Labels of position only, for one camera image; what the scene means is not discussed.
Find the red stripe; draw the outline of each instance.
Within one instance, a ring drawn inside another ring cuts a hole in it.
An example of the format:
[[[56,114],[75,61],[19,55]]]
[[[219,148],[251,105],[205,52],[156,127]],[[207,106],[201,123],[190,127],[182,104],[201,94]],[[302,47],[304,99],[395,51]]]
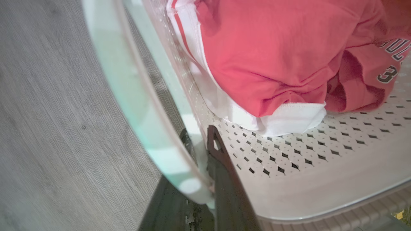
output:
[[[174,0],[173,3],[171,4],[171,8],[172,8],[173,10],[175,10],[175,4],[177,3],[177,1],[178,1],[178,0]],[[174,18],[175,18],[175,21],[177,22],[178,29],[180,30],[180,34],[181,34],[181,37],[182,37],[182,42],[184,43],[185,48],[187,49],[187,51],[188,51],[188,53],[190,54],[191,58],[193,58],[194,60],[196,60],[196,59],[194,58],[193,54],[191,54],[190,49],[188,49],[187,39],[186,39],[185,34],[184,34],[184,29],[183,29],[183,27],[182,27],[180,17],[178,16],[178,14],[174,14]]]

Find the wooden floor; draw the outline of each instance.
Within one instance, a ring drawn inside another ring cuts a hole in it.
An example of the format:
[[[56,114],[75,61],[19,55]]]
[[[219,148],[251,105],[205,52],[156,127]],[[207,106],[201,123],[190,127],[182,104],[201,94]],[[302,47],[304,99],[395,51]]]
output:
[[[159,177],[105,82],[81,2],[0,0],[0,230],[136,230]]]

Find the laundry basket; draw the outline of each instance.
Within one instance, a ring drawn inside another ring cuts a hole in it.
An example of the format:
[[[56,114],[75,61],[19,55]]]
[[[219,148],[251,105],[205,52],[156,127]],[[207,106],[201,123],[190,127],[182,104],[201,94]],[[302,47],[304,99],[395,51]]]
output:
[[[104,73],[147,153],[187,197],[213,205],[206,129],[220,132],[264,230],[352,230],[411,204],[411,59],[373,112],[329,113],[304,134],[261,137],[216,117],[187,68],[166,0],[84,0]],[[126,6],[193,141],[178,140],[133,42]]]

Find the red clothing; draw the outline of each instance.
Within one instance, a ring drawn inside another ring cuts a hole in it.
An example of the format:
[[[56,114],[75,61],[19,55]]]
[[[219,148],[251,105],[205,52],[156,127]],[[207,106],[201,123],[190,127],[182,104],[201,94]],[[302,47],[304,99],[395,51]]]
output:
[[[198,0],[196,5],[211,73],[257,117],[289,102],[325,100],[332,111],[375,109],[391,92],[411,43],[404,29],[411,22],[388,22],[386,14],[395,18],[399,9],[386,13],[381,0]],[[393,53],[385,51],[396,38],[408,41],[394,44],[390,51],[401,46]],[[389,39],[394,40],[378,47]]]

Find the perforated plastic surface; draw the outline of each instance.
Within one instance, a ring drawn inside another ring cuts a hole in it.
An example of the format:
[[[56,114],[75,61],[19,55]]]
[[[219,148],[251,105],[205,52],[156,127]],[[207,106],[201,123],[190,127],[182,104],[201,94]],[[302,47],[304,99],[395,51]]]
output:
[[[166,36],[163,46],[173,53],[169,58],[177,63],[175,71],[195,116],[204,131],[210,124],[219,129],[265,228],[349,230],[410,202],[409,188],[398,188],[411,178],[410,57],[380,109],[329,113],[305,134],[263,138],[208,110],[174,37],[165,4],[166,0],[144,1],[147,11],[161,21],[162,28],[156,30]],[[284,226],[297,223],[305,225]]]

